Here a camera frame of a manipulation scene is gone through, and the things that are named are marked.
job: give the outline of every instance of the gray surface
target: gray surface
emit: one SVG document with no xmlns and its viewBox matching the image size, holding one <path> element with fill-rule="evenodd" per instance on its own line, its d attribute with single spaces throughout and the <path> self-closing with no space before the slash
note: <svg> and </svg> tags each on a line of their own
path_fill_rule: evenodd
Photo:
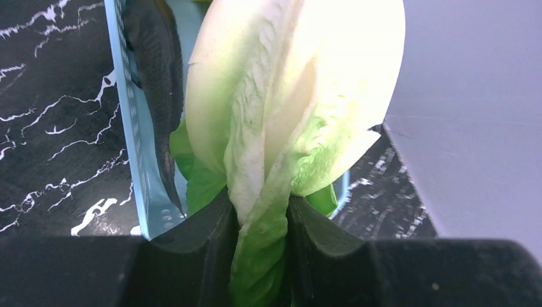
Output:
<svg viewBox="0 0 542 307">
<path fill-rule="evenodd" d="M 405 0 L 385 126 L 441 237 L 542 262 L 542 1 Z"/>
</svg>

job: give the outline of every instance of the marble countertop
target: marble countertop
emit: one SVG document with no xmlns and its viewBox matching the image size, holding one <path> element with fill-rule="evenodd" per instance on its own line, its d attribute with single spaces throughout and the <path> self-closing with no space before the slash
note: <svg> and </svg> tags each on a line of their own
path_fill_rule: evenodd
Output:
<svg viewBox="0 0 542 307">
<path fill-rule="evenodd" d="M 0 236 L 137 233 L 104 3 L 3 4 Z M 334 221 L 363 239 L 435 237 L 381 134 L 352 168 Z"/>
</svg>

